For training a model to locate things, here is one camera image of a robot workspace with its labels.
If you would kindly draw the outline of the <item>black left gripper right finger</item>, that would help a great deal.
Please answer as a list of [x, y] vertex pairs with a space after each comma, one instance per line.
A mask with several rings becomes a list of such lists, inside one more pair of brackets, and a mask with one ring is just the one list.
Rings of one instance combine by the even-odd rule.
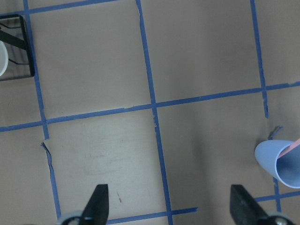
[[242, 185], [231, 185], [230, 215], [236, 225], [266, 225], [267, 213]]

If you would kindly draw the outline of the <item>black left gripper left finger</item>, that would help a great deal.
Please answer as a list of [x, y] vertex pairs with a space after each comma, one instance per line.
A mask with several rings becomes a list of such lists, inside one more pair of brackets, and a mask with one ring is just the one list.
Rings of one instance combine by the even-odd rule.
[[82, 225], [106, 225], [109, 215], [108, 185], [97, 185], [81, 214]]

